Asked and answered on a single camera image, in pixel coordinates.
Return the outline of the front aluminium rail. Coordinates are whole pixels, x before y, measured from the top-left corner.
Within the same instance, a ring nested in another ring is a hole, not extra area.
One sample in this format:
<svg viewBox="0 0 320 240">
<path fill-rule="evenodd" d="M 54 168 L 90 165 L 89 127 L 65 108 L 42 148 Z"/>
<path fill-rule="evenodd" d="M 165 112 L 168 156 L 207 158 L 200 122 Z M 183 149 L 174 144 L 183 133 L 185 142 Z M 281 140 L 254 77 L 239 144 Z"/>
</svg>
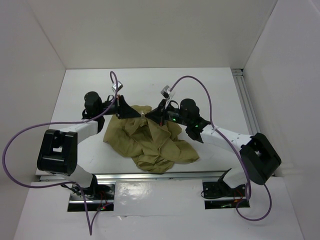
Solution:
<svg viewBox="0 0 320 240">
<path fill-rule="evenodd" d="M 225 171 L 187 171 L 167 173 L 115 173 L 97 174 L 98 180 L 159 180 L 159 179 L 191 179 L 219 178 Z"/>
</svg>

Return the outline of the right side aluminium rail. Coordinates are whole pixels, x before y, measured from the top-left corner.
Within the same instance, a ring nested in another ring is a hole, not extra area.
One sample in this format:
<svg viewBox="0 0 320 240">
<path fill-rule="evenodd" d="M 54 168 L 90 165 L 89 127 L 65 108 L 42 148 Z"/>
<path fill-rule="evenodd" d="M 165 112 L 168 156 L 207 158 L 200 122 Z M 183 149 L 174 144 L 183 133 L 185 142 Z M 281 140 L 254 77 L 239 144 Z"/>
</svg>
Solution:
<svg viewBox="0 0 320 240">
<path fill-rule="evenodd" d="M 282 163 L 267 137 L 259 133 L 257 117 L 245 83 L 243 71 L 233 69 L 232 76 L 239 95 L 249 133 L 252 137 L 240 147 L 240 156 L 252 182 L 263 185 Z"/>
</svg>

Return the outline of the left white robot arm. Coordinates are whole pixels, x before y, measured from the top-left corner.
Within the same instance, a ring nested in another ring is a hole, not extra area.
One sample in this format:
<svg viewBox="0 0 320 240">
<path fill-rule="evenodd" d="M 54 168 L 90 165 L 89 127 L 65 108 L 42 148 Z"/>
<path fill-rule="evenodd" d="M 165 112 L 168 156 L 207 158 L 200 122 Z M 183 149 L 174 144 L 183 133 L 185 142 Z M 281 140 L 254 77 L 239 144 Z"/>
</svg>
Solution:
<svg viewBox="0 0 320 240">
<path fill-rule="evenodd" d="M 101 132 L 105 124 L 105 115 L 114 115 L 118 119 L 133 119 L 141 114 L 129 106 L 122 95 L 110 95 L 102 101 L 95 91 L 84 96 L 82 122 L 60 130 L 48 129 L 43 136 L 37 168 L 63 179 L 74 182 L 71 188 L 75 194 L 92 200 L 97 195 L 111 198 L 115 188 L 112 185 L 98 183 L 96 175 L 78 165 L 78 144 Z"/>
</svg>

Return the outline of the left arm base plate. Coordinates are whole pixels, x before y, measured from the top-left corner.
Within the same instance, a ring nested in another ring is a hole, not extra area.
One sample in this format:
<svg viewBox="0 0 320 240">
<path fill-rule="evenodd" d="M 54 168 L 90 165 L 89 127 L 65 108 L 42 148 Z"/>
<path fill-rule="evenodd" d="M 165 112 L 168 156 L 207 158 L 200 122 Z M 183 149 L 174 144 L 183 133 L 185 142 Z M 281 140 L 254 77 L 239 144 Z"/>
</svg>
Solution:
<svg viewBox="0 0 320 240">
<path fill-rule="evenodd" d="M 73 184 L 68 188 L 71 189 L 67 207 L 68 212 L 84 212 L 84 199 L 86 200 L 87 210 L 89 212 L 95 212 L 98 209 L 102 212 L 112 212 L 114 210 L 116 190 L 114 182 L 99 184 L 97 193 L 93 195 L 86 193 L 85 198 L 83 198 L 80 189 L 76 185 Z"/>
</svg>

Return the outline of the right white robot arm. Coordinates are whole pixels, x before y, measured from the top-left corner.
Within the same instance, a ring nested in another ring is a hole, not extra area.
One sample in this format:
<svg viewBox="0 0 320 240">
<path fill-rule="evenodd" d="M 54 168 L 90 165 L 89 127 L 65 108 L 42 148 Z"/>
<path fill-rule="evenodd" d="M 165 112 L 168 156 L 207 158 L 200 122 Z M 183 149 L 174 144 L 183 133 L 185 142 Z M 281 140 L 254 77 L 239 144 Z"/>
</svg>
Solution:
<svg viewBox="0 0 320 240">
<path fill-rule="evenodd" d="M 241 167 L 227 170 L 221 176 L 218 190 L 223 196 L 230 196 L 238 186 L 248 181 L 264 185 L 282 163 L 264 134 L 247 135 L 213 127 L 201 117 L 200 109 L 190 98 L 182 100 L 178 108 L 162 100 L 145 116 L 160 126 L 168 122 L 183 125 L 192 140 L 214 145 L 240 157 Z"/>
</svg>

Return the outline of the aluminium rail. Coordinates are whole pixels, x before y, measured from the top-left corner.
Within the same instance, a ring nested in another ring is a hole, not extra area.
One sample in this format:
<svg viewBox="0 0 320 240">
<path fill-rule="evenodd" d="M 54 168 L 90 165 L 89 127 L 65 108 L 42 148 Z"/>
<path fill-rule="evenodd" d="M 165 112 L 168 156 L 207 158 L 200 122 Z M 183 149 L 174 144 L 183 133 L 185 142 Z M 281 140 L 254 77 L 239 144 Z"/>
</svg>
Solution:
<svg viewBox="0 0 320 240">
<path fill-rule="evenodd" d="M 233 69 L 232 76 L 239 95 L 249 133 L 252 137 L 240 147 L 240 156 L 252 182 L 263 185 L 282 163 L 267 137 L 259 133 L 257 117 L 245 83 L 243 71 Z"/>
<path fill-rule="evenodd" d="M 225 171 L 187 171 L 167 173 L 115 173 L 97 174 L 98 180 L 159 180 L 159 179 L 191 179 L 219 178 Z"/>
</svg>

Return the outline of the olive tan jacket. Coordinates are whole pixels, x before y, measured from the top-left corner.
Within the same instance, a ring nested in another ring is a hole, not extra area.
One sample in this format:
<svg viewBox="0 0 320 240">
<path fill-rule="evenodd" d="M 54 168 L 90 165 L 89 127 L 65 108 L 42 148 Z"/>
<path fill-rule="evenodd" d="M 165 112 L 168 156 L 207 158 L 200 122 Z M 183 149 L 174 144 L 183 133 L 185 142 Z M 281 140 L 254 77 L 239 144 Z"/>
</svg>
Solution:
<svg viewBox="0 0 320 240">
<path fill-rule="evenodd" d="M 181 132 L 177 123 L 159 126 L 144 116 L 119 119 L 114 115 L 103 141 L 142 171 L 161 174 L 175 164 L 191 164 L 200 158 L 191 144 L 178 138 Z"/>
</svg>

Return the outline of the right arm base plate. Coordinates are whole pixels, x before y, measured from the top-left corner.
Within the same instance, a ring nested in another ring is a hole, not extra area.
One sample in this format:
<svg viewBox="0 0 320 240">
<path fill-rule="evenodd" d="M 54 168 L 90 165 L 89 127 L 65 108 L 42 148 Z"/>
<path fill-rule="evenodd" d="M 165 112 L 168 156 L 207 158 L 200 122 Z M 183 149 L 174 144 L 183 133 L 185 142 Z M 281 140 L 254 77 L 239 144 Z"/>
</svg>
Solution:
<svg viewBox="0 0 320 240">
<path fill-rule="evenodd" d="M 249 208 L 250 203 L 245 199 L 245 185 L 230 188 L 222 181 L 205 181 L 202 183 L 200 196 L 204 199 L 206 210 Z"/>
</svg>

